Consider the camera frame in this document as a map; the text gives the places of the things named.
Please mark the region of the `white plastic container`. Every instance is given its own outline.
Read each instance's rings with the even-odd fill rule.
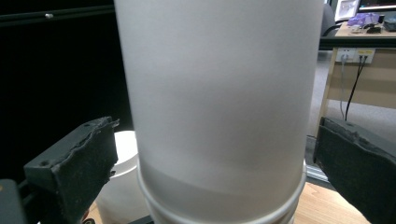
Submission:
[[[156,223],[287,223],[323,2],[115,0]]]
[[[137,183],[137,146],[134,132],[115,133],[119,160],[96,198],[103,224],[126,224],[149,215],[145,198]]]

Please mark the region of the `computer monitor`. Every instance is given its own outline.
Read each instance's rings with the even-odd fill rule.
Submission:
[[[396,11],[396,0],[360,0],[358,12]]]

